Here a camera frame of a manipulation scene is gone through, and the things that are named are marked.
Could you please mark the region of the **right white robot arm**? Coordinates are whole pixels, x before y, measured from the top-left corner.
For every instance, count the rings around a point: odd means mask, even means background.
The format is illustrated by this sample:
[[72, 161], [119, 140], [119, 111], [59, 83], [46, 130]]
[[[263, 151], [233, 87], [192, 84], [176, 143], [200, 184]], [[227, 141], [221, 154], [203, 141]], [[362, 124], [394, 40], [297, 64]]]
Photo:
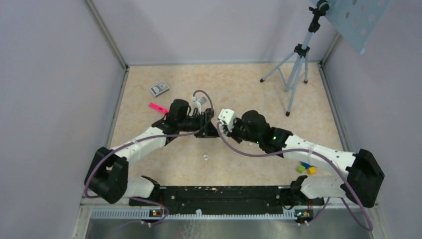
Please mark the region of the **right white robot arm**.
[[239, 118], [233, 110], [222, 109], [218, 122], [223, 138], [232, 138], [237, 143], [255, 143], [264, 152], [262, 157], [297, 160], [332, 173], [331, 176], [305, 176], [293, 181], [297, 188], [292, 191], [292, 199], [296, 204], [333, 197], [348, 198], [365, 208], [375, 206], [385, 174], [372, 152], [365, 149], [348, 152], [318, 145], [291, 131], [271, 127], [255, 110], [247, 111]]

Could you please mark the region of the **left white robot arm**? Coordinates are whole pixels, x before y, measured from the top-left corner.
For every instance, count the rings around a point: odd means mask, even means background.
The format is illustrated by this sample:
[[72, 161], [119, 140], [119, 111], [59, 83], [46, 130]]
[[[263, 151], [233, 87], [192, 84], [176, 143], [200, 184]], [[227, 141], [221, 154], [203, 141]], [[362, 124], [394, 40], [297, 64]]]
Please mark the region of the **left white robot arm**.
[[110, 204], [123, 197], [139, 197], [148, 206], [157, 204], [159, 184], [147, 176], [131, 180], [129, 168], [178, 137], [218, 137], [211, 122], [213, 116], [213, 108], [201, 112], [199, 107], [192, 109], [185, 100], [174, 100], [169, 111], [144, 133], [121, 146], [101, 147], [95, 152], [84, 180], [85, 197], [89, 198], [88, 192], [91, 191], [94, 192], [93, 198], [102, 198]]

